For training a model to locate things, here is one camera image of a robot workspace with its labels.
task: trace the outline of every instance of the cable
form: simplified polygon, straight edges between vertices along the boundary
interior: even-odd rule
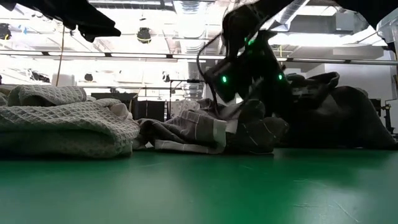
[[[62,63],[62,55],[63,55],[63,45],[65,43],[65,26],[62,28],[62,43],[61,43],[61,55],[60,55],[60,64],[58,66],[58,73],[57,73],[57,81],[55,82],[55,86],[58,86],[58,82],[60,80],[60,72],[61,72],[61,63]]]

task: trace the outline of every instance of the metal frame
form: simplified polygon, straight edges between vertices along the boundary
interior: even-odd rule
[[[0,50],[0,55],[9,56],[28,56],[32,58],[52,58],[59,60],[58,55],[60,52],[41,52],[41,51],[20,51],[20,50]],[[92,54],[92,52],[68,52],[72,55],[63,55],[63,58],[97,58],[97,59],[110,59],[110,58],[120,58],[124,60],[129,59],[157,59],[157,60],[167,60],[167,59],[196,59],[196,55],[190,54],[140,54],[140,53],[117,53],[117,52],[96,52],[98,56],[84,56],[84,54]],[[113,57],[113,55],[123,55],[122,57]],[[223,59],[224,55],[201,55],[199,59],[201,60],[219,60]],[[398,65],[395,60],[365,60],[365,59],[345,59],[345,58],[300,58],[300,57],[277,57],[280,62],[296,62],[296,63],[338,63],[338,64],[350,64],[350,65]]]
[[[196,81],[196,82],[192,82],[192,79],[188,79],[188,80],[170,80],[170,87],[169,87],[170,96],[169,96],[169,103],[168,103],[169,108],[167,108],[167,116],[166,116],[166,119],[167,119],[167,120],[171,118],[171,117],[170,117],[170,114],[171,114],[171,107],[172,107],[172,90],[178,89],[178,88],[179,88],[178,86],[179,86],[182,82],[187,82],[187,83],[204,83],[204,82],[205,82],[205,81],[203,81],[203,80],[195,80],[195,81]],[[173,82],[178,82],[178,84],[177,84],[175,87],[173,87],[173,86],[172,86],[172,83],[173,83]]]

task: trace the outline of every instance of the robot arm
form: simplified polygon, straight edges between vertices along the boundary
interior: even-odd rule
[[[395,7],[391,7],[390,3],[383,4],[381,1],[386,0],[371,2],[337,0],[336,2],[345,9],[361,13],[369,24],[375,27],[398,5],[397,1],[394,3]],[[289,119],[289,111],[294,108],[292,91],[284,77],[284,69],[280,68],[268,44],[268,40],[275,34],[259,29],[291,2],[292,0],[259,0],[243,5],[224,17],[222,38],[227,49],[226,58],[204,74],[214,95],[217,92],[225,102],[229,102],[239,93],[245,98],[241,106],[256,95],[265,104],[268,112]],[[251,40],[257,32],[254,44],[250,43],[248,40]],[[243,47],[245,51],[237,56],[239,49]]]

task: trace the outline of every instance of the ceiling light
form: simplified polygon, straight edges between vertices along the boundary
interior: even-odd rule
[[[327,7],[320,15],[321,16],[333,16],[336,14],[337,8],[335,6]]]
[[[179,59],[178,62],[193,62],[196,63],[197,61],[195,59]],[[199,60],[199,63],[205,63],[205,60]]]
[[[61,56],[61,52],[49,52],[51,56]],[[104,53],[97,52],[64,52],[63,56],[70,57],[105,57]]]
[[[179,59],[196,59],[198,56],[197,55],[173,55],[173,58],[179,58]],[[224,59],[224,55],[201,55],[199,56],[199,59]]]
[[[322,58],[293,58],[293,62],[308,63],[344,63],[344,59],[322,59]]]
[[[164,54],[124,54],[124,53],[112,53],[112,57],[126,57],[126,58],[167,58]]]
[[[36,51],[0,50],[0,55],[43,55],[43,54],[41,52],[36,52]]]

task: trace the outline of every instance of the towel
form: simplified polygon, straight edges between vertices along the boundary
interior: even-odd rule
[[[22,85],[0,106],[0,153],[130,156],[138,124],[115,99],[86,101],[77,86]]]
[[[228,120],[217,119],[209,99],[197,101],[199,110],[183,110],[178,116],[160,122],[140,119],[141,144],[150,142],[156,150],[221,154],[231,151],[270,153],[289,126],[280,118],[264,118],[265,106],[251,100]],[[221,116],[239,105],[218,105]]]

